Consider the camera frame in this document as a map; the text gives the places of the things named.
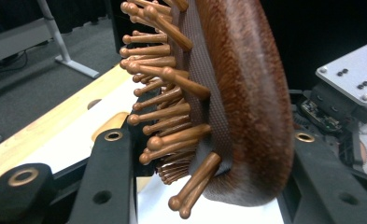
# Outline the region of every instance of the hole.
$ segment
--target hole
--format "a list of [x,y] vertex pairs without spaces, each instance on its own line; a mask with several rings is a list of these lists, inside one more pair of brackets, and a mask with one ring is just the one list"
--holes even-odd
[[96,204],[107,203],[111,199],[111,192],[108,190],[99,191],[93,196],[92,200]]
[[122,133],[120,133],[120,132],[112,132],[112,133],[107,133],[105,135],[105,140],[110,141],[110,142],[111,141],[117,141],[121,138],[122,138]]
[[308,143],[315,141],[315,138],[308,133],[296,133],[296,138],[302,142],[308,142]]
[[356,199],[354,196],[352,196],[349,193],[346,192],[342,192],[338,195],[338,198],[345,202],[345,203],[349,203],[351,205],[357,205],[359,203],[358,199]]
[[8,180],[8,184],[11,187],[19,187],[22,185],[26,185],[36,179],[38,176],[38,171],[33,168],[26,168],[23,170],[17,171],[11,178]]

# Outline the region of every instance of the metal ring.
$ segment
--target metal ring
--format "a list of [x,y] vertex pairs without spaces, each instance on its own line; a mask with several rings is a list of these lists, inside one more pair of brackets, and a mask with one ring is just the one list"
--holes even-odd
[[315,137],[308,133],[296,133],[294,136],[302,142],[315,142]]
[[[20,175],[29,174],[29,176],[24,179],[18,179]],[[8,184],[11,187],[19,187],[32,182],[38,176],[38,171],[34,167],[29,167],[23,170],[17,171],[9,180]]]
[[105,140],[109,142],[117,141],[123,137],[121,132],[111,132],[105,135]]

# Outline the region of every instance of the gray floor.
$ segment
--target gray floor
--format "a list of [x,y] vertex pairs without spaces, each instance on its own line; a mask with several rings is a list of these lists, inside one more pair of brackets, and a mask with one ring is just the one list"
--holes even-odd
[[[111,20],[86,24],[64,35],[72,60],[101,74],[120,61],[115,49]],[[0,134],[5,138],[38,119],[54,106],[90,84],[93,79],[53,59],[59,55],[56,45],[28,49],[22,69],[0,73]],[[25,55],[4,69],[25,63]]]

